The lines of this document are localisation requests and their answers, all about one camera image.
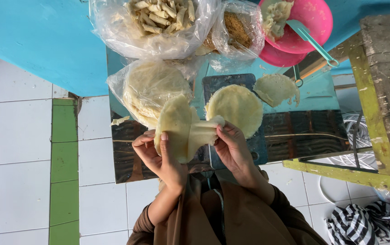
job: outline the black and white striped bag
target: black and white striped bag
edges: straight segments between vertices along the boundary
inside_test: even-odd
[[[390,204],[377,201],[366,208],[350,204],[336,207],[326,220],[333,245],[378,245],[390,241]]]

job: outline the blue wall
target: blue wall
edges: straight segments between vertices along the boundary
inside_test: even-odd
[[[390,0],[326,2],[334,17],[327,50],[360,30],[360,18],[390,14]],[[108,94],[105,45],[88,14],[87,0],[2,1],[0,58],[79,96]]]

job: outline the brown jacket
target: brown jacket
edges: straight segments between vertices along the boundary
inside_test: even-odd
[[[326,244],[307,224],[304,216],[290,206],[277,187],[274,186],[275,198],[269,206],[241,186],[220,177],[214,176],[212,179],[211,184],[219,189],[224,199],[227,245]],[[206,181],[189,175],[186,191],[169,219],[155,227],[148,219],[149,205],[146,206],[134,225],[127,245],[224,244],[219,196],[205,188]]]

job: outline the fingernail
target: fingernail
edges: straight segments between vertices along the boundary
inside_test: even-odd
[[[160,135],[161,140],[167,140],[167,133],[163,132],[162,135]]]

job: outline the brown sugar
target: brown sugar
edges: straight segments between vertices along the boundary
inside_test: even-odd
[[[251,38],[246,34],[242,22],[237,18],[235,13],[225,12],[224,13],[225,27],[230,34],[230,38],[240,43],[243,47],[249,48],[252,44]],[[242,49],[240,45],[232,43],[235,48]]]
[[[207,46],[208,48],[216,50],[216,46],[214,45],[212,39],[211,39],[211,30],[209,31],[209,34],[207,34],[207,37],[205,38],[203,44]]]

